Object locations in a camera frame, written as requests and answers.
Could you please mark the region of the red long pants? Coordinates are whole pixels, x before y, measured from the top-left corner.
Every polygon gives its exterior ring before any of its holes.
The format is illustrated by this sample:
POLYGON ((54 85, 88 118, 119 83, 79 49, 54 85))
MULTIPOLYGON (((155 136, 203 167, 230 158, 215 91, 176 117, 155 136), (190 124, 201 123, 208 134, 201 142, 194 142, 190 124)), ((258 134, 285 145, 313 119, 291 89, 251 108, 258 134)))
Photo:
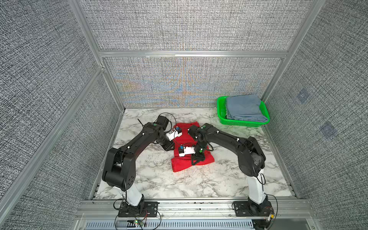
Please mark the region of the red long pants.
POLYGON ((178 155, 178 148, 180 146, 194 147, 196 144, 196 141, 194 141, 194 139, 188 134, 188 130, 191 126, 200 127, 198 122, 178 123, 175 126, 175 127, 180 127, 182 129, 182 136, 173 140, 175 148, 174 148, 174 157, 171 159, 171 164, 172 164, 172 170, 175 173, 192 167, 192 164, 191 164, 192 154, 186 155, 185 157, 179 157, 178 155))

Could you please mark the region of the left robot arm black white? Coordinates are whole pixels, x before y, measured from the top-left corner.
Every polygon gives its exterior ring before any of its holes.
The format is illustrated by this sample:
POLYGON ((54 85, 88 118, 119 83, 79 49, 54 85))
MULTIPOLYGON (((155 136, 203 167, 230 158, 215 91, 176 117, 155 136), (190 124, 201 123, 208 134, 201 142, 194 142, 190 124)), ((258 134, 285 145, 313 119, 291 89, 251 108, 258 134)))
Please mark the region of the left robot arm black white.
POLYGON ((143 125, 141 132, 120 148, 111 148, 106 156, 102 180, 111 187, 121 189, 125 201, 135 208, 143 208, 144 196, 134 185, 136 178, 136 160, 140 154, 154 142, 164 151, 174 149, 174 143, 166 136, 166 128, 172 124, 168 118, 159 115, 154 122, 143 125))

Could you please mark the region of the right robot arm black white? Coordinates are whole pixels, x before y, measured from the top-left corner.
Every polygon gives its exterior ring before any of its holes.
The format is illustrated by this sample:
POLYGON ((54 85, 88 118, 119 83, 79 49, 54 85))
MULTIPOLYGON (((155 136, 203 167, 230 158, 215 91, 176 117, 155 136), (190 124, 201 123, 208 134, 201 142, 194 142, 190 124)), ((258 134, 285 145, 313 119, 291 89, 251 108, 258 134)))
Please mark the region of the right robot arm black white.
POLYGON ((195 153, 191 157, 193 165, 205 160, 204 153, 211 143, 228 149, 237 156, 239 169, 247 176, 249 195, 246 210, 251 216, 272 217, 275 214, 264 192, 266 156, 254 137, 240 138, 207 123, 201 127, 191 126, 188 134, 196 142, 195 153))

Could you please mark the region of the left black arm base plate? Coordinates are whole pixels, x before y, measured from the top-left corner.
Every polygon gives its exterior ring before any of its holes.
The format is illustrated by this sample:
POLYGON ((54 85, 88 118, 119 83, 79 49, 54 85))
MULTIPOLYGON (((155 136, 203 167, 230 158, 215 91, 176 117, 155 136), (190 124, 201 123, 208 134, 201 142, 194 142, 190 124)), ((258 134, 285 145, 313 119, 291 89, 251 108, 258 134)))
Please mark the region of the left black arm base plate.
POLYGON ((140 203, 134 207, 130 204, 124 204, 118 210, 118 217, 157 217, 158 214, 158 202, 146 202, 140 203))

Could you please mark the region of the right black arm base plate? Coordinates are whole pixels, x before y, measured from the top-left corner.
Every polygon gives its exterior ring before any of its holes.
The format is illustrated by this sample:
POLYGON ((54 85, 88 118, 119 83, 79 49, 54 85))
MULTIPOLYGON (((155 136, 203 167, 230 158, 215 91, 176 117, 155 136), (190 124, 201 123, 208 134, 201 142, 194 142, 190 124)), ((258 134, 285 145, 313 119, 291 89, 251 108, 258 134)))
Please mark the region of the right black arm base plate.
POLYGON ((235 201, 232 204, 237 217, 274 217, 275 211, 268 200, 257 204, 252 200, 235 201))

